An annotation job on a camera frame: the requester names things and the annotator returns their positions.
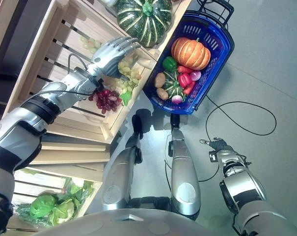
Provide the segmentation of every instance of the lettuce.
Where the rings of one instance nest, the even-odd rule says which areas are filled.
[[[38,219],[48,215],[55,205],[55,199],[51,195],[42,195],[32,202],[29,214],[33,219]]]

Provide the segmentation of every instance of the potato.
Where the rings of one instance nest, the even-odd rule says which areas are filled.
[[[157,95],[160,99],[162,99],[163,101],[168,99],[168,93],[166,90],[164,90],[163,88],[158,88],[157,89]]]
[[[164,85],[165,81],[166,81],[165,75],[162,72],[160,72],[156,75],[154,86],[156,88],[161,88]]]

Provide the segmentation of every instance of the cabbage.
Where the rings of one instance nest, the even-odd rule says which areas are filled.
[[[55,199],[51,195],[42,195],[32,202],[29,208],[29,214],[32,218],[38,219],[48,215],[55,205]]]
[[[72,218],[74,214],[74,203],[66,200],[60,205],[56,205],[49,215],[49,221],[53,226],[61,224]]]

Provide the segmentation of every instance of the plastic vegetable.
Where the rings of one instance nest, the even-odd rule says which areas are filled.
[[[51,195],[42,195],[32,202],[29,208],[29,214],[32,218],[37,219],[48,215],[55,205],[55,199]]]
[[[158,97],[159,97],[161,100],[163,100],[163,101],[167,100],[168,97],[169,97],[167,91],[164,90],[163,88],[158,88],[158,89],[157,89],[157,95],[158,95]]]
[[[163,72],[166,76],[166,81],[163,85],[163,89],[167,91],[169,98],[172,98],[175,95],[180,95],[183,97],[183,88],[180,87],[180,84],[177,80],[178,72]]]
[[[166,81],[166,76],[161,72],[156,75],[154,86],[156,88],[161,88]]]
[[[190,84],[186,87],[186,89],[183,90],[183,93],[184,93],[185,95],[189,95],[189,94],[191,93],[191,91],[192,91],[192,89],[193,89],[195,83],[196,83],[195,81],[192,81],[192,83],[190,83]]]
[[[61,224],[72,218],[74,213],[74,203],[66,200],[60,205],[56,205],[49,215],[49,221],[53,226]]]
[[[118,0],[116,9],[119,26],[144,47],[160,43],[171,25],[170,0]]]
[[[178,63],[193,70],[204,69],[211,59],[211,52],[198,39],[176,39],[171,46],[171,54]]]
[[[174,104],[179,104],[183,101],[183,98],[180,95],[175,95],[172,97],[171,102]]]
[[[127,91],[126,93],[121,94],[120,97],[122,98],[124,105],[127,106],[129,100],[132,98],[132,92]]]
[[[192,81],[197,81],[201,78],[202,74],[200,71],[195,70],[192,73],[190,73],[189,76],[191,77]]]
[[[169,71],[169,72],[177,70],[177,62],[172,57],[166,57],[162,61],[162,66],[166,71]]]
[[[190,83],[192,83],[192,79],[189,76],[188,73],[183,73],[181,75],[178,76],[178,81],[180,83],[180,86],[185,88],[186,86],[188,86]]]
[[[190,68],[184,67],[182,65],[178,66],[178,72],[179,73],[191,73],[193,70],[191,70]]]

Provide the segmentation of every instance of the green pumpkin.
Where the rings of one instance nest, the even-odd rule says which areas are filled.
[[[183,88],[180,87],[180,84],[178,81],[178,76],[179,76],[178,71],[173,71],[173,72],[164,71],[163,73],[166,77],[166,81],[162,86],[162,88],[167,91],[169,95],[169,99],[171,99],[175,95],[180,95],[184,97]]]
[[[160,43],[171,25],[171,0],[118,0],[116,6],[119,26],[144,47]]]

